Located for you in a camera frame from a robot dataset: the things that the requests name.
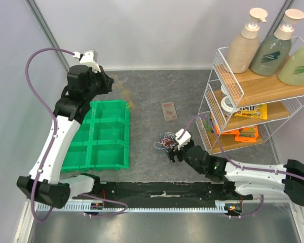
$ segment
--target pump bottle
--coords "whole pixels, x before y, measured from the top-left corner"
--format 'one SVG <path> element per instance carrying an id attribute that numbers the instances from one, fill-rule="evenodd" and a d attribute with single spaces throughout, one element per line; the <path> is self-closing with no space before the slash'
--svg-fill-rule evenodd
<path id="1" fill-rule="evenodd" d="M 297 24 L 302 19 L 304 19 L 304 13 L 301 10 L 285 11 L 286 23 L 279 25 L 274 34 L 265 38 L 257 50 L 250 64 L 253 72 L 262 76 L 271 76 L 276 73 L 292 46 L 291 37 L 294 32 L 292 24 Z"/>
<path id="2" fill-rule="evenodd" d="M 249 12 L 251 22 L 247 23 L 231 42 L 226 61 L 233 73 L 245 72 L 259 47 L 259 22 L 266 22 L 266 10 L 253 8 Z"/>
<path id="3" fill-rule="evenodd" d="M 287 85 L 299 86 L 304 84 L 304 46 L 299 48 L 287 61 L 278 74 L 278 78 Z"/>

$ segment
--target wire shelf rack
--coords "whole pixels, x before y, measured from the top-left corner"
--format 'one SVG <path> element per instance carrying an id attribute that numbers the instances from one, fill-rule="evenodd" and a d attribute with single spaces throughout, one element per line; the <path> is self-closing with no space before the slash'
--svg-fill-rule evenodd
<path id="1" fill-rule="evenodd" d="M 205 116 L 208 116 L 208 115 L 210 115 L 210 113 L 211 112 L 204 112 L 204 113 L 201 113 L 201 114 L 203 114 Z M 203 124 L 203 120 L 202 120 L 201 117 L 197 117 L 196 118 L 196 125 L 197 125 L 197 128 L 198 128 L 198 132 L 201 135 L 201 138 L 202 138 L 205 150 L 207 152 L 211 151 L 211 149 L 212 149 L 211 143 L 210 143 L 210 141 L 208 139 L 208 136 L 207 136 L 204 124 Z"/>
<path id="2" fill-rule="evenodd" d="M 203 114 L 210 115 L 210 113 L 211 112 L 204 112 Z M 214 138 L 214 134 L 211 131 L 208 131 L 208 132 L 206 131 L 205 123 L 206 123 L 206 120 L 204 120 L 203 118 L 200 118 L 200 117 L 196 118 L 196 125 L 198 128 L 199 134 L 202 138 L 204 148 L 210 154 L 219 153 L 220 149 L 217 144 L 217 141 Z M 239 148 L 243 148 L 243 147 L 247 147 L 247 146 L 251 146 L 251 145 L 257 145 L 257 144 L 264 143 L 271 137 L 271 133 L 269 132 L 266 124 L 260 124 L 258 126 L 258 131 L 259 131 L 260 138 L 257 143 L 234 142 L 234 138 L 232 137 L 233 142 L 231 141 L 231 144 L 227 144 L 227 142 L 225 142 L 225 144 L 222 143 L 222 146 L 225 151 L 230 151 L 230 150 L 235 150 L 235 149 L 239 149 Z M 220 135 L 219 138 L 220 138 L 220 140 L 222 140 L 221 138 L 224 138 L 224 140 L 225 140 L 226 138 L 228 138 L 230 136 L 233 136 L 233 135 Z"/>
<path id="3" fill-rule="evenodd" d="M 297 98 L 283 100 L 282 103 L 285 106 L 286 110 L 288 110 L 290 115 L 293 115 L 294 113 L 298 112 L 298 110 L 302 107 L 302 104 Z"/>
<path id="4" fill-rule="evenodd" d="M 304 41 L 298 36 L 292 37 L 291 40 L 292 40 L 292 47 L 289 52 L 289 56 L 292 56 L 297 49 L 299 49 L 304 45 Z M 231 101 L 233 107 L 236 108 L 236 107 L 240 107 L 239 103 L 241 102 L 243 96 L 245 95 L 245 91 L 241 87 L 236 75 L 233 74 L 232 70 L 230 69 L 225 59 L 228 52 L 229 52 L 228 47 L 219 48 L 217 50 L 214 58 L 213 69 L 215 70 L 221 84 L 225 86 L 228 92 L 229 100 Z M 301 96 L 304 96 L 304 94 L 295 95 L 295 97 L 301 97 Z M 294 98 L 294 97 L 279 98 L 272 100 L 270 102 L 281 101 L 290 98 Z"/>
<path id="5" fill-rule="evenodd" d="M 213 114 L 213 118 L 219 128 L 222 128 L 226 124 L 225 116 L 223 115 L 223 112 L 216 100 L 216 97 L 214 95 L 214 92 L 208 83 L 205 90 L 205 99 L 207 101 L 207 104 Z"/>
<path id="6" fill-rule="evenodd" d="M 241 101 L 244 92 L 233 74 L 231 68 L 229 67 L 227 61 L 225 60 L 225 56 L 229 52 L 227 47 L 219 48 L 216 52 L 213 68 L 219 77 L 222 85 L 225 86 L 228 91 L 229 99 L 233 104 L 233 107 L 237 107 L 239 102 Z"/>
<path id="7" fill-rule="evenodd" d="M 303 45 L 304 41 L 301 38 L 293 37 L 292 48 L 289 55 L 293 55 L 293 53 Z M 242 76 L 233 74 L 227 61 L 225 60 L 228 51 L 229 48 L 219 48 L 216 52 L 213 67 L 208 78 L 199 111 L 199 114 L 212 115 L 212 121 L 214 125 L 217 125 L 219 127 L 219 137 L 220 140 L 223 141 L 223 143 L 226 145 L 226 151 L 250 146 L 253 144 L 251 142 L 235 142 L 234 137 L 228 137 L 232 135 L 223 135 L 222 137 L 221 133 L 257 125 L 259 130 L 259 139 L 257 139 L 257 142 L 254 144 L 263 143 L 267 141 L 277 130 L 276 129 L 272 133 L 269 132 L 268 123 L 277 120 L 283 120 L 282 124 L 285 124 L 304 106 L 304 104 L 302 104 L 298 99 L 298 97 L 304 96 L 304 87 L 300 88 L 298 92 L 295 92 L 295 89 L 297 88 L 283 86 L 285 84 L 280 82 L 274 75 L 271 76 L 271 79 L 273 79 L 275 83 L 272 83 L 271 81 L 269 82 L 269 79 L 267 79 L 268 82 L 266 83 L 266 86 L 261 86 L 263 80 L 262 78 L 268 77 L 254 74 L 251 70 L 249 70 L 250 73 L 244 76 L 245 79 L 241 79 Z M 248 87 L 255 85 L 253 82 L 254 79 L 257 79 L 257 87 L 263 88 L 262 93 L 257 92 L 257 89 L 252 89 L 251 91 L 250 89 L 247 89 Z M 230 117 L 225 117 L 220 106 L 221 85 L 224 86 L 224 89 L 226 89 L 227 96 L 234 108 L 267 104 L 268 119 L 261 120 L 258 118 L 237 117 L 233 115 Z M 270 93 L 273 87 L 276 88 L 275 94 L 277 94 L 277 96 L 275 97 Z M 203 106 L 203 102 L 205 101 L 207 103 L 207 112 L 201 113 L 201 108 Z M 205 129 L 205 123 L 206 120 L 203 118 L 198 117 L 196 119 L 196 125 L 201 135 L 205 150 L 207 150 L 209 153 L 218 153 L 219 147 L 216 145 L 217 142 L 215 136 L 212 132 Z"/>

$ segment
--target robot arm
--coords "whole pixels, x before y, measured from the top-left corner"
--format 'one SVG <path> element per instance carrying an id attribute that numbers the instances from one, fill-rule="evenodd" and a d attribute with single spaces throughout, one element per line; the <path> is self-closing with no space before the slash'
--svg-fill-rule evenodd
<path id="1" fill-rule="evenodd" d="M 85 65 L 73 66 L 67 73 L 68 84 L 63 89 L 53 112 L 58 124 L 57 134 L 53 135 L 54 123 L 52 123 L 48 138 L 34 167 L 27 177 L 20 176 L 17 181 L 17 186 L 27 198 L 30 198 L 34 180 L 40 172 L 35 201 L 55 208 L 62 208 L 70 197 L 90 192 L 96 184 L 100 183 L 99 177 L 89 174 L 60 180 L 60 171 L 69 145 L 90 110 L 90 102 L 95 96 L 112 91 L 111 86 L 114 82 L 96 63 L 96 53 L 93 50 L 86 51 L 83 55 L 75 53 L 74 56 Z M 53 146 L 44 167 L 40 170 L 40 161 L 47 151 L 52 136 L 55 136 Z"/>
<path id="2" fill-rule="evenodd" d="M 292 202 L 304 206 L 304 181 L 290 177 L 280 172 L 290 172 L 304 177 L 304 165 L 299 161 L 289 159 L 286 165 L 257 165 L 238 161 L 234 166 L 226 158 L 209 155 L 200 146 L 195 146 L 189 132 L 183 129 L 176 133 L 176 146 L 166 151 L 169 160 L 185 161 L 199 174 L 214 182 L 223 182 L 223 192 L 238 195 L 261 194 L 275 198 L 290 198 Z"/>

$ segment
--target green plastic tray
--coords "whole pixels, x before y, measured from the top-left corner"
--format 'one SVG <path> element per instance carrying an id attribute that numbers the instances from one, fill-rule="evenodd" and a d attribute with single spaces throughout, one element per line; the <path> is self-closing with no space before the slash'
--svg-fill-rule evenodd
<path id="1" fill-rule="evenodd" d="M 71 141 L 61 172 L 129 168 L 130 112 L 125 101 L 96 101 Z"/>

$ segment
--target stray wire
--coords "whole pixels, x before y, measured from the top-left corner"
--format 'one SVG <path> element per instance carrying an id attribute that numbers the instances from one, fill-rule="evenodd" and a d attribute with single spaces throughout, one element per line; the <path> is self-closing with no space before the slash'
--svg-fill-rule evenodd
<path id="1" fill-rule="evenodd" d="M 281 210 L 282 212 L 284 212 L 285 214 L 287 214 L 288 216 L 291 216 L 291 217 L 292 217 L 290 211 L 288 211 L 288 209 L 285 208 L 284 205 L 282 205 L 282 207 L 283 207 L 284 209 L 280 208 L 280 206 L 278 206 L 278 205 L 276 205 L 276 207 L 277 207 L 279 210 Z"/>
<path id="2" fill-rule="evenodd" d="M 232 207 L 231 206 L 230 208 L 231 208 L 230 211 L 233 211 L 237 214 L 242 214 L 242 212 L 243 212 L 243 197 L 240 196 L 240 202 L 239 202 L 237 207 L 235 207 L 235 206 Z"/>
<path id="3" fill-rule="evenodd" d="M 238 216 L 229 216 L 229 219 L 231 219 L 231 218 L 242 219 L 242 218 L 246 218 L 246 217 L 250 217 L 250 216 L 255 215 L 256 213 L 258 213 L 262 209 L 262 207 L 263 207 L 263 201 L 264 201 L 264 197 L 263 197 L 263 195 L 261 195 L 260 205 L 259 205 L 259 207 L 255 211 L 253 211 L 253 212 L 251 212 L 249 214 L 246 214 L 246 215 L 241 215 L 241 213 L 243 212 L 243 207 L 242 207 L 242 211 L 241 212 L 234 211 L 234 212 L 236 212 L 236 213 L 238 213 L 240 215 L 238 215 Z"/>
<path id="4" fill-rule="evenodd" d="M 114 201 L 114 200 L 99 198 L 99 197 L 96 197 L 96 196 L 93 196 L 93 195 L 89 195 L 89 194 L 86 194 L 86 193 L 82 193 L 81 195 L 82 196 L 90 197 L 92 199 L 103 201 L 104 203 L 108 202 L 108 203 L 119 204 L 119 205 L 123 205 L 124 206 L 124 208 L 122 210 L 120 210 L 118 212 L 115 212 L 115 213 L 111 213 L 111 214 L 92 215 L 92 214 L 84 213 L 86 216 L 89 216 L 90 218 L 102 218 L 102 217 L 108 217 L 108 216 L 115 216 L 115 215 L 124 213 L 128 209 L 128 205 L 126 203 L 124 203 L 124 202 L 121 202 L 121 201 Z"/>
<path id="5" fill-rule="evenodd" d="M 132 99 L 131 99 L 131 96 L 130 96 L 130 91 L 129 90 L 125 90 L 123 84 L 119 81 L 117 75 L 111 75 L 110 77 L 113 77 L 116 79 L 116 81 L 118 82 L 118 84 L 114 84 L 113 85 L 113 88 L 116 88 L 117 86 L 119 86 L 123 93 L 122 93 L 122 96 L 123 96 L 123 99 L 127 102 L 127 107 L 130 108 L 130 112 L 133 112 L 133 110 L 135 109 L 135 104 L 133 103 Z"/>
<path id="6" fill-rule="evenodd" d="M 160 150 L 166 149 L 165 147 L 163 147 L 163 144 L 160 143 L 160 142 L 154 142 L 153 146 L 154 146 L 154 148 L 157 148 L 157 149 L 160 149 Z"/>

